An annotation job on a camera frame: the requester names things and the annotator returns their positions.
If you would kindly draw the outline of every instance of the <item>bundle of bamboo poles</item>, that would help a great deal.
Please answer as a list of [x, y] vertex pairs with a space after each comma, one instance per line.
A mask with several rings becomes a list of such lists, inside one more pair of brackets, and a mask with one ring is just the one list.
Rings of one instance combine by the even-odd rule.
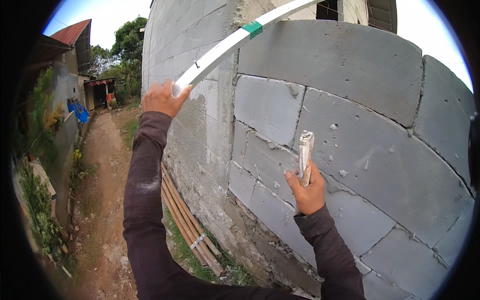
[[216, 276], [221, 276], [225, 270], [214, 256], [221, 256], [220, 251], [215, 247], [212, 241], [205, 235], [200, 224], [193, 217], [190, 209], [180, 197], [179, 192], [172, 182], [172, 178], [167, 173], [167, 168], [162, 162], [162, 198], [167, 204], [173, 220], [180, 229], [180, 233], [191, 246], [193, 254], [203, 266], [209, 266]]

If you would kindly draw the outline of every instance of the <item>sky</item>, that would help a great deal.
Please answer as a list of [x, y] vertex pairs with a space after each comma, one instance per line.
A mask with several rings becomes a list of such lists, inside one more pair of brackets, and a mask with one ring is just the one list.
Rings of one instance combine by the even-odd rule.
[[[92, 19], [90, 44], [112, 48], [115, 31], [138, 15], [148, 18], [152, 0], [65, 0], [44, 30], [50, 36]], [[472, 90], [470, 75], [453, 37], [427, 0], [396, 0], [397, 34], [445, 64]]]

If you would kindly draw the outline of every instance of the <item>blue tarp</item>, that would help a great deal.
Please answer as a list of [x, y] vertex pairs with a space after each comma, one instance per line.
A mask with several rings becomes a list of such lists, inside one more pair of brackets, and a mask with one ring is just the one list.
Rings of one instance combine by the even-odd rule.
[[68, 105], [68, 112], [75, 111], [75, 116], [77, 117], [77, 120], [79, 120], [81, 124], [88, 122], [88, 117], [90, 115], [88, 114], [85, 107], [83, 107], [83, 105], [81, 105], [77, 99], [69, 100], [67, 105]]

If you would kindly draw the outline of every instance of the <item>dirt ground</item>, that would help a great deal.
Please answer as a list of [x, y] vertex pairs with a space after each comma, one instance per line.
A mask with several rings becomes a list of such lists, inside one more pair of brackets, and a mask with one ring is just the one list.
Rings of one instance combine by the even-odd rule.
[[74, 203], [75, 270], [69, 299], [136, 299], [136, 285], [127, 257], [123, 232], [123, 191], [132, 151], [122, 126], [140, 109], [100, 111], [94, 118], [82, 151], [91, 170]]

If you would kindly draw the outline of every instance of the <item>dark brown sleeve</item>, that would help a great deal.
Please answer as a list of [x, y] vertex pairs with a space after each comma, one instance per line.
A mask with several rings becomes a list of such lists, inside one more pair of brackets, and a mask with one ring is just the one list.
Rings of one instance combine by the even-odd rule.
[[171, 122], [164, 113], [144, 112], [133, 139], [123, 200], [123, 236], [139, 299], [151, 299], [169, 276], [183, 271], [171, 258], [162, 224], [160, 162]]
[[362, 275], [326, 205], [311, 215], [295, 216], [295, 222], [313, 246], [318, 275], [325, 278], [322, 299], [365, 299]]

